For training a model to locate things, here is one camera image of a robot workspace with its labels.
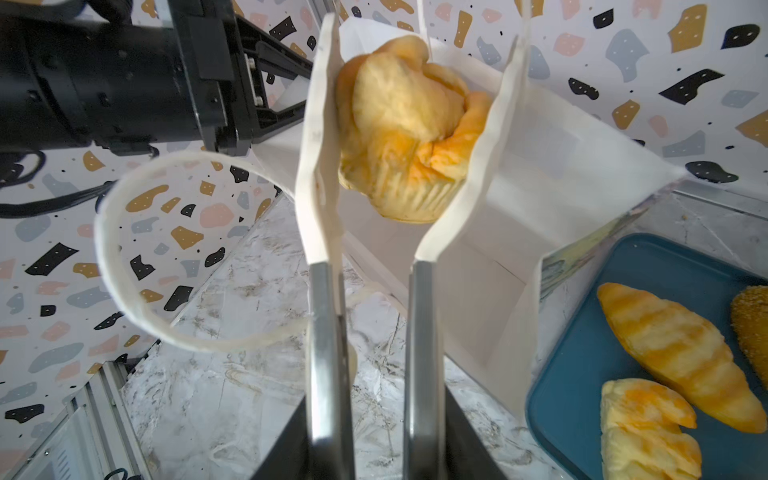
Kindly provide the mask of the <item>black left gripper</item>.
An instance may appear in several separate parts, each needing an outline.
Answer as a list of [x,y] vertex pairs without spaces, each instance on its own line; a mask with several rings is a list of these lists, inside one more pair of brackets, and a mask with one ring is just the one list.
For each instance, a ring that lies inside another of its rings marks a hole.
[[304,101],[268,105],[262,75],[311,76],[312,62],[237,15],[230,1],[170,1],[185,99],[168,120],[168,140],[201,140],[209,151],[244,156],[301,123]]

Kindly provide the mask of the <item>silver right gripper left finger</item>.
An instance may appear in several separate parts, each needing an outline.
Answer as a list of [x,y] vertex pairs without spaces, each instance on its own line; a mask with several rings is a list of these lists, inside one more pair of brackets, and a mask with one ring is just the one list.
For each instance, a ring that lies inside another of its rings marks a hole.
[[313,479],[355,476],[344,229],[337,211],[340,143],[335,85],[343,64],[338,17],[328,13],[315,51],[295,184],[296,217],[310,281],[306,408]]

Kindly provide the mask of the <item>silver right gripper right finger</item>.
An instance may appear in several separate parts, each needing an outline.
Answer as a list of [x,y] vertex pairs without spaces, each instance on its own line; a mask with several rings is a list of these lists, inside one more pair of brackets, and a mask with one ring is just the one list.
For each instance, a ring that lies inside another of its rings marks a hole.
[[531,3],[523,1],[521,32],[513,42],[485,128],[473,148],[466,181],[420,241],[411,268],[406,332],[403,477],[445,479],[446,387],[444,346],[436,307],[436,268],[486,198],[527,78]]

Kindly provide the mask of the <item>pale muffin bread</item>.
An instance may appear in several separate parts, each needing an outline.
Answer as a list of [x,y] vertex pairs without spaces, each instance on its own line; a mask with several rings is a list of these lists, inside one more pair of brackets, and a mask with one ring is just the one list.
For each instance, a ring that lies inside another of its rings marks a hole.
[[413,35],[346,62],[335,94],[341,185],[390,220],[437,221],[467,177],[491,97],[430,62]]

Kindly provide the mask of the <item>braided yellow pastry bread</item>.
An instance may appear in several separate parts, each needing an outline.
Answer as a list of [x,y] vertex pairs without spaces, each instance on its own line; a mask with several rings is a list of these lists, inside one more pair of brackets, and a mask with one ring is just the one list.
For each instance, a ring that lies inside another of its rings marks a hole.
[[605,479],[699,479],[702,453],[683,430],[695,429],[693,407],[654,381],[629,378],[603,384],[601,458]]

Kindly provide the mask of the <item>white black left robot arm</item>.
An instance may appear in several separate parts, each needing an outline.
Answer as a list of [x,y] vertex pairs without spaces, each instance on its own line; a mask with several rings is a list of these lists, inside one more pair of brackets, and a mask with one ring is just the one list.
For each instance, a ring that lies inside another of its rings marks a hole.
[[1,150],[97,145],[119,156],[201,141],[245,155],[300,123],[305,106],[268,106],[265,75],[309,78],[312,64],[238,16],[228,1],[163,1],[161,27],[128,1],[1,5]]

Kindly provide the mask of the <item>striped croissant bread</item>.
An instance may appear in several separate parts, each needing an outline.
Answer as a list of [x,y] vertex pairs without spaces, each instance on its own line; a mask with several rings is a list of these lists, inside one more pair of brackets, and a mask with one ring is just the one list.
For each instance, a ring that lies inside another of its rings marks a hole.
[[597,297],[622,347],[654,378],[738,431],[767,431],[762,403],[709,320],[677,302],[618,283],[600,285]]

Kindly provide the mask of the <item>large oval seeded bread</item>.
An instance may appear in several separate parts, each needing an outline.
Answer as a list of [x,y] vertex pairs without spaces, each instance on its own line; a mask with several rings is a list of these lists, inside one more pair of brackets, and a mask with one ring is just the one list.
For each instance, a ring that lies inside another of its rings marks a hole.
[[749,286],[731,302],[731,325],[742,353],[764,389],[768,383],[768,293],[763,285]]

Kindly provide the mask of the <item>teal rectangular tray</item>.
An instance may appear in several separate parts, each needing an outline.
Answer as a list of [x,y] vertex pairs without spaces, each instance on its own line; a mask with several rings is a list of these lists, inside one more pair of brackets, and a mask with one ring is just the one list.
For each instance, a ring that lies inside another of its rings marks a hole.
[[766,278],[660,236],[628,235],[614,245],[588,287],[527,400],[532,436],[571,477],[602,476],[602,385],[650,376],[622,348],[605,319],[597,289],[606,282],[678,302],[711,321],[732,349],[750,389],[761,402],[767,400],[730,324],[732,299],[749,286],[766,284]]

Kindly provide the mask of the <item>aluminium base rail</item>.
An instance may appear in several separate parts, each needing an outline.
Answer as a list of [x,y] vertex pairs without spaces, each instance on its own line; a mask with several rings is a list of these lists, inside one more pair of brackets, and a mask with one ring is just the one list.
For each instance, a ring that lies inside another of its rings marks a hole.
[[65,409],[39,430],[29,450],[10,469],[10,479],[150,479],[121,388],[124,361],[109,361]]

